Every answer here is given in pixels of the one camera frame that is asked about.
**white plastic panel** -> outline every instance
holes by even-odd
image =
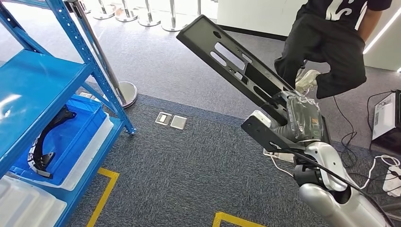
[[[18,179],[0,179],[0,227],[53,227],[67,204]]]

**wire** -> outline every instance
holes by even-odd
[[[378,175],[378,176],[376,176],[375,178],[369,178],[369,177],[367,177],[367,176],[365,176],[365,175],[363,175],[363,174],[359,174],[359,173],[348,173],[348,175],[358,175],[358,176],[367,178],[367,179],[369,179],[369,180],[371,180],[371,181],[381,181],[381,182],[384,182],[384,181],[388,181],[388,180],[392,180],[392,179],[398,178],[398,176],[395,176],[394,178],[390,178],[390,179],[384,179],[384,180],[378,180],[378,179],[377,179],[377,178],[379,178],[379,177],[381,177],[381,176],[386,176],[386,175],[388,175],[388,174]]]
[[[277,166],[276,161],[274,161],[274,158],[272,156],[270,156],[271,160],[273,161],[274,165],[276,166],[276,168],[280,171],[283,171],[284,173],[290,175],[291,177],[294,178],[294,175],[292,175],[290,172],[288,172],[287,170],[281,169],[280,167]]]
[[[395,190],[397,190],[397,189],[399,189],[399,188],[401,188],[401,186],[398,186],[397,188],[394,188],[394,189],[392,189],[392,190],[389,190],[389,191],[378,192],[378,193],[369,193],[369,194],[370,194],[370,195],[381,195],[381,194],[387,194],[387,193],[389,193],[389,192],[392,192],[392,191],[395,191]]]
[[[349,148],[349,145],[350,145],[351,141],[357,136],[357,132],[354,130],[354,126],[352,125],[352,123],[348,120],[348,118],[347,118],[347,117],[343,114],[343,112],[340,110],[340,107],[338,106],[336,97],[333,96],[333,98],[334,98],[334,102],[335,102],[335,104],[336,104],[336,107],[337,107],[339,113],[340,113],[340,114],[342,115],[342,117],[349,123],[349,125],[351,126],[351,129],[352,129],[352,132],[348,133],[347,135],[345,135],[345,136],[341,139],[341,144],[343,145],[344,150],[343,150],[342,152],[340,152],[340,153],[341,153],[341,156],[340,156],[340,157],[341,157],[341,160],[342,160],[342,162],[343,162],[343,164],[344,164],[344,167],[345,167],[345,168],[352,168],[352,167],[354,167],[354,166],[357,164],[357,162],[358,162],[358,157],[357,157],[357,155],[355,154],[355,152],[352,151],[352,150]],[[345,140],[345,138],[348,137],[348,136],[350,136],[350,138],[349,138],[349,140],[347,141],[347,144],[345,144],[345,143],[344,143],[344,140]],[[344,154],[346,154],[346,155],[348,156],[348,159],[349,159],[349,161],[350,161],[349,164],[346,163],[346,161],[345,161],[345,159],[344,159],[344,156],[343,156]]]
[[[388,155],[376,156],[376,157],[373,159],[373,165],[372,165],[372,167],[371,167],[370,170],[369,170],[369,175],[367,176],[367,180],[366,180],[365,184],[364,184],[362,187],[360,187],[360,189],[366,188],[367,184],[369,183],[369,180],[370,180],[370,177],[371,177],[371,174],[372,174],[372,170],[375,168],[375,165],[376,165],[376,159],[377,159],[377,158],[381,158],[382,161],[383,161],[384,163],[388,164],[389,166],[400,166],[400,161],[399,161],[398,159],[394,158],[394,157],[391,157],[391,156],[388,156]],[[385,158],[391,159],[391,160],[394,162],[394,164],[388,163],[388,162],[385,160]]]
[[[393,178],[390,178],[390,179],[387,179],[387,180],[392,180],[392,179],[395,179],[395,178],[400,178],[400,180],[401,180],[401,176],[400,175],[398,175],[398,176],[396,176],[396,177],[393,177]],[[397,188],[394,188],[394,189],[391,189],[391,190],[389,190],[389,191],[384,191],[384,192],[375,192],[375,193],[369,193],[369,185],[370,185],[370,183],[368,184],[368,186],[367,186],[367,188],[366,188],[366,192],[368,193],[368,194],[370,194],[370,195],[381,195],[381,194],[387,194],[387,193],[389,193],[389,192],[393,192],[393,191],[395,191],[395,190],[397,190],[397,189],[399,189],[399,188],[401,188],[401,186],[399,186],[399,187],[397,187]]]
[[[328,174],[334,176],[335,178],[341,180],[342,182],[346,183],[349,187],[357,190],[359,193],[361,193],[362,195],[364,195],[375,207],[376,209],[378,209],[378,211],[383,215],[383,217],[386,219],[386,221],[390,224],[391,227],[395,227],[393,222],[391,221],[391,219],[387,216],[387,214],[384,212],[384,210],[380,207],[379,204],[377,204],[377,202],[370,197],[366,192],[362,191],[361,189],[359,189],[357,186],[355,186],[354,184],[350,183],[349,181],[345,180],[344,178],[340,177],[339,175],[337,175],[336,173],[334,173],[333,171],[329,170],[328,168],[318,164],[317,162],[313,161],[312,159],[306,157],[305,155],[296,153],[294,151],[292,151],[291,149],[286,149],[288,150],[291,154],[305,160],[306,162],[308,162],[309,164],[315,166],[315,167],[319,167],[322,170],[326,171]]]

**person's arm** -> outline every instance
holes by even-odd
[[[358,29],[358,33],[361,38],[366,42],[369,36],[372,34],[375,29],[377,23],[379,23],[379,19],[382,16],[383,11],[373,11],[370,9],[366,9],[366,13],[361,21],[361,24]]]

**blue shelving unit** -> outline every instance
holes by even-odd
[[[73,191],[29,182],[67,203],[66,209],[56,223],[56,226],[64,226],[122,129],[125,127],[128,133],[133,134],[135,128],[120,106],[63,1],[19,0],[19,2],[42,8],[46,8],[47,5],[84,63],[53,57],[24,31],[0,0],[0,22],[24,47],[20,53],[0,67],[0,138],[2,138],[0,177],[32,144],[80,86],[94,91],[85,83],[89,76],[95,78],[108,101],[98,93],[94,95],[118,116],[110,118],[114,127]]]

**chrome pole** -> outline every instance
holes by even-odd
[[[123,108],[131,106],[136,101],[138,95],[138,90],[136,86],[127,81],[118,82],[117,77],[115,76],[110,66],[110,63],[107,60],[98,39],[96,38],[95,32],[89,24],[89,21],[85,15],[83,8],[81,7],[81,4],[79,4],[77,0],[70,1],[70,4],[72,6],[71,8],[78,18],[79,24],[82,26],[85,35],[88,38],[90,45],[92,46],[97,58],[99,59],[100,64],[105,70],[105,75],[108,77],[110,83],[112,84],[112,87],[114,88],[121,106]]]
[[[198,0],[198,16],[202,15],[201,11],[201,0]]]
[[[85,13],[90,13],[90,9],[88,9],[84,3],[84,0],[79,0],[79,2],[81,3],[81,7],[84,9]]]
[[[97,12],[93,12],[92,16],[95,19],[108,19],[114,16],[114,7],[110,5],[104,5],[102,0],[98,0],[100,9]]]
[[[170,0],[170,20],[162,21],[162,28],[169,32],[178,32],[181,31],[187,24],[183,24],[182,22],[176,20],[175,16],[175,4],[174,0]]]
[[[160,24],[160,19],[155,15],[155,13],[152,13],[148,0],[145,0],[145,5],[147,12],[146,14],[139,15],[138,23],[142,26],[155,26]]]
[[[115,12],[115,18],[121,22],[133,21],[138,18],[138,15],[134,14],[134,9],[128,8],[127,2],[122,1],[122,7],[118,8]]]

